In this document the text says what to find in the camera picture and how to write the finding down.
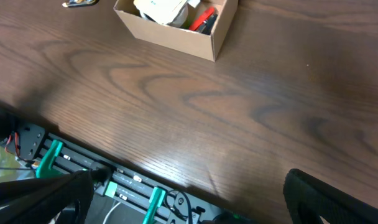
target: red object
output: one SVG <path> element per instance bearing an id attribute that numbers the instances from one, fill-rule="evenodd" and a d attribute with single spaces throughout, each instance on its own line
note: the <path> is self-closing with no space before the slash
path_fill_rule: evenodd
<path id="1" fill-rule="evenodd" d="M 206 21 L 208 18 L 210 18 L 210 16 L 214 14 L 214 12 L 215 12 L 214 7 L 209 7 L 208 9 L 206 9 L 206 11 L 204 11 L 202 15 L 199 16 L 199 18 L 197 18 L 197 20 L 195 20 L 191 24 L 191 26 L 189 27 L 189 30 L 196 31 L 197 28 L 199 28 L 199 26 L 201 26 L 204 21 Z"/>
<path id="2" fill-rule="evenodd" d="M 8 145 L 9 145 L 9 143 L 11 143 L 11 141 L 12 141 L 12 135 L 10 134 L 9 135 L 9 137 L 8 137 L 8 141 L 7 141 L 7 144 L 5 144 L 5 151 L 6 152 L 8 152 L 8 153 L 10 153 L 8 150 L 7 150 L 7 147 L 8 147 Z"/>
<path id="3" fill-rule="evenodd" d="M 19 150 L 18 142 L 19 142 L 19 135 L 17 132 L 15 132 L 15 152 L 16 152 L 17 157 L 19 158 L 19 156 L 21 156 L 21 151 Z"/>

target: wooden desk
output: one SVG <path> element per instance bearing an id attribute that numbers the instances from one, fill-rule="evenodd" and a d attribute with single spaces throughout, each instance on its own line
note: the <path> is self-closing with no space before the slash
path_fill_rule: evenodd
<path id="1" fill-rule="evenodd" d="M 242 0 L 216 63 L 61 3 L 0 1 L 1 101 L 261 223 L 294 167 L 378 208 L 378 0 Z"/>

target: white cable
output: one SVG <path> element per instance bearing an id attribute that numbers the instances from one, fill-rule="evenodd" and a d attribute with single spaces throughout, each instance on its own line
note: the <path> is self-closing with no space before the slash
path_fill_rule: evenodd
<path id="1" fill-rule="evenodd" d="M 106 214 L 104 220 L 103 220 L 103 224 L 106 224 L 106 221 L 108 220 L 110 214 L 113 212 L 114 209 L 117 208 L 117 206 L 119 206 L 121 204 L 121 202 L 117 203 L 117 205 L 115 205 L 112 209 L 110 209 L 110 211 Z"/>

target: white object in box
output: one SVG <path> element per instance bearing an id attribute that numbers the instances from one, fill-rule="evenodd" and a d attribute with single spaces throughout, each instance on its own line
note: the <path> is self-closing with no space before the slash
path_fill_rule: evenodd
<path id="1" fill-rule="evenodd" d="M 215 7 L 218 18 L 211 35 L 147 21 L 132 0 L 117 0 L 114 10 L 135 38 L 215 61 L 237 9 L 237 0 L 206 0 L 197 7 L 198 15 Z"/>
<path id="2" fill-rule="evenodd" d="M 159 24 L 171 23 L 187 0 L 134 0 L 135 7 Z"/>

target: wire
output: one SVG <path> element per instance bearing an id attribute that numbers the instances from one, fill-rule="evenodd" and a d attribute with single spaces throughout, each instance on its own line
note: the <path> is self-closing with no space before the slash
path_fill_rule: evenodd
<path id="1" fill-rule="evenodd" d="M 20 147 L 19 146 L 19 133 L 16 131 L 14 133 L 14 135 L 15 135 L 14 140 L 15 140 L 15 153 L 16 154 L 13 154 L 13 153 L 11 153 L 11 152 L 9 152 L 7 150 L 7 147 L 9 145 L 9 143 L 11 143 L 11 141 L 12 141 L 12 134 L 10 134 L 9 137 L 8 137 L 8 141 L 7 141 L 7 143 L 5 145 L 5 148 L 4 148 L 5 151 L 8 152 L 8 153 L 10 153 L 10 154 L 12 154 L 12 155 L 14 155 L 14 156 L 16 156 L 16 157 L 18 157 L 20 160 L 23 160 L 23 161 L 25 161 L 27 163 L 33 164 L 34 161 L 21 158 L 21 150 L 19 149 L 19 147 Z"/>
<path id="2" fill-rule="evenodd" d="M 181 193 L 184 196 L 185 200 L 187 201 L 187 205 L 188 205 L 188 216 L 182 215 L 182 213 L 180 213 L 180 211 L 178 209 L 176 209 L 175 206 L 170 206 L 168 204 L 168 202 L 167 202 L 167 196 L 169 196 L 171 194 L 171 192 L 178 192 L 178 193 Z M 191 216 L 191 205 L 190 205 L 189 198 L 188 198 L 188 196 L 186 195 L 185 192 L 182 192 L 180 190 L 170 190 L 169 192 L 167 192 L 167 194 L 166 194 L 166 196 L 164 198 L 164 204 L 178 218 L 182 219 L 183 221 L 186 221 L 186 219 L 189 219 L 188 223 L 189 224 L 193 224 L 193 219 L 192 219 L 192 216 Z"/>
<path id="3" fill-rule="evenodd" d="M 103 224 L 106 224 L 106 221 L 108 220 L 110 214 L 113 212 L 114 209 L 117 208 L 117 206 L 119 206 L 121 204 L 121 202 L 117 203 L 117 205 L 115 205 L 112 209 L 110 209 L 110 211 L 106 214 L 104 220 L 103 220 Z"/>
<path id="4" fill-rule="evenodd" d="M 12 167 L 0 167 L 1 170 L 32 170 L 30 168 L 12 168 Z"/>

